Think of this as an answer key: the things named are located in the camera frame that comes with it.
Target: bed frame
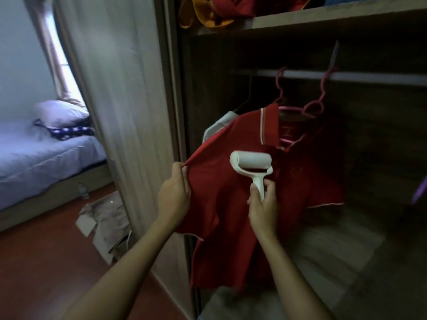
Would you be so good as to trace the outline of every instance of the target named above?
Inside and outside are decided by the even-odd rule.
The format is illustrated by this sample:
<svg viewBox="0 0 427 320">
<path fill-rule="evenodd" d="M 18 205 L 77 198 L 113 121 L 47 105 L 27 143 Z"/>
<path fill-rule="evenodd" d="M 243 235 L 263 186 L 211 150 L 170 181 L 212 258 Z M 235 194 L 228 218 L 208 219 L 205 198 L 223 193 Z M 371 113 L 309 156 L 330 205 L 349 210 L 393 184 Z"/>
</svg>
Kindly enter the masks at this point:
<svg viewBox="0 0 427 320">
<path fill-rule="evenodd" d="M 25 199 L 0 211 L 0 231 L 16 226 L 78 198 L 78 184 L 83 184 L 87 191 L 91 192 L 111 182 L 113 182 L 113 179 L 106 163 L 67 178 L 52 185 L 40 195 Z"/>
</svg>

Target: person's right arm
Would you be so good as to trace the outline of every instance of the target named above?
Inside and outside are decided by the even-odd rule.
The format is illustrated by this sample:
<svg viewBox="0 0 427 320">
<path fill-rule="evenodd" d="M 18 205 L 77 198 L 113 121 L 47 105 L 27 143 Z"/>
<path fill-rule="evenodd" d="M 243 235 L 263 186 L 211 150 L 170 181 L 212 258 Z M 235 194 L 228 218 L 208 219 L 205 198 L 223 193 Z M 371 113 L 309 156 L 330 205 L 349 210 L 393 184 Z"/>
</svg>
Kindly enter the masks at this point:
<svg viewBox="0 0 427 320">
<path fill-rule="evenodd" d="M 282 248 L 276 235 L 277 202 L 275 183 L 264 180 L 265 199 L 260 201 L 251 184 L 249 220 L 270 264 L 274 282 L 289 320 L 331 320 L 334 316 L 320 300 Z"/>
</svg>

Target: closet rod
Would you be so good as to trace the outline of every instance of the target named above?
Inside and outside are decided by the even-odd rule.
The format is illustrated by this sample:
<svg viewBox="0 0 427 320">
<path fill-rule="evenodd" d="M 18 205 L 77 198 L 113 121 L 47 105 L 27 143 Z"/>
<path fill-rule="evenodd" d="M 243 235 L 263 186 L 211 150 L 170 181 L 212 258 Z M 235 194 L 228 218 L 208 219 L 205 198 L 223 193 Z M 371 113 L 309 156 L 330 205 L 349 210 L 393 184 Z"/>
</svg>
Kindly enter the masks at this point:
<svg viewBox="0 0 427 320">
<path fill-rule="evenodd" d="M 277 71 L 274 69 L 233 69 L 231 74 L 246 76 L 275 77 Z M 294 78 L 301 80 L 321 80 L 325 72 L 305 71 L 287 69 L 282 74 L 284 78 Z M 334 72 L 329 77 L 330 80 L 340 82 L 390 84 L 390 85 L 411 85 L 427 86 L 427 75 L 422 74 L 389 74 L 389 73 L 367 73 L 367 72 Z"/>
</svg>

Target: sliding door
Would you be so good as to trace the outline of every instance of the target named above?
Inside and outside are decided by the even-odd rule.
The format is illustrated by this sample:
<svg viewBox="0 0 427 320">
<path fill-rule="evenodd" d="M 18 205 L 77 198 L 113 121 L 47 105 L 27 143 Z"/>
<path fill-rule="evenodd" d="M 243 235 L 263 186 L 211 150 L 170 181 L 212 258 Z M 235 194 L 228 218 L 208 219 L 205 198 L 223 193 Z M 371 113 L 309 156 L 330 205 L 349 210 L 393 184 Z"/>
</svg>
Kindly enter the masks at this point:
<svg viewBox="0 0 427 320">
<path fill-rule="evenodd" d="M 156 218 L 160 185 L 180 159 L 162 0 L 55 0 L 55 7 L 69 61 L 141 237 Z M 153 272 L 191 317 L 182 236 L 172 236 Z"/>
</svg>

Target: white lint roller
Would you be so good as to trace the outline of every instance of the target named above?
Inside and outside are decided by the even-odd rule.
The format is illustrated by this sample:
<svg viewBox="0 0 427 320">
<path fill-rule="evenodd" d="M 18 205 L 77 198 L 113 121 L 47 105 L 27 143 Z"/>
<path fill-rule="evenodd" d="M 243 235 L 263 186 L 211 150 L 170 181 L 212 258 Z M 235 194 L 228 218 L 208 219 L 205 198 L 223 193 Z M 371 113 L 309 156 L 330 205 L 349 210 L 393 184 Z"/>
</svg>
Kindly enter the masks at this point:
<svg viewBox="0 0 427 320">
<path fill-rule="evenodd" d="M 261 201 L 264 200 L 264 177 L 273 172 L 270 154 L 235 150 L 230 155 L 230 163 L 236 172 L 252 178 L 260 192 Z M 265 169 L 266 172 L 249 172 L 244 168 Z"/>
</svg>

